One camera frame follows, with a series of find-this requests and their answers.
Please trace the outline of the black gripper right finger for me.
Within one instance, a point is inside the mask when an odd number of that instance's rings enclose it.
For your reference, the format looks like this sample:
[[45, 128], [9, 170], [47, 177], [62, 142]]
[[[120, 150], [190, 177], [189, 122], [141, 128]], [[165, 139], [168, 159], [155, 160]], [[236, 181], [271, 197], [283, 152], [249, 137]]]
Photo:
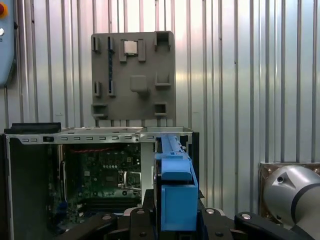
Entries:
[[251, 212], [237, 213], [233, 219], [221, 209], [205, 208], [198, 193], [196, 238], [198, 240], [307, 240], [298, 226], [286, 229]]

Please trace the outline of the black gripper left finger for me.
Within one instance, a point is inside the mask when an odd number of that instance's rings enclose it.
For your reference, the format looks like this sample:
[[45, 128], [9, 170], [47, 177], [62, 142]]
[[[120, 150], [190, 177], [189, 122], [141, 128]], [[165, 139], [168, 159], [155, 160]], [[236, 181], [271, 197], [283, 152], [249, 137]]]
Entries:
[[57, 240], [156, 240], [154, 190], [145, 191], [142, 207], [128, 208], [122, 216], [105, 213], [90, 217]]

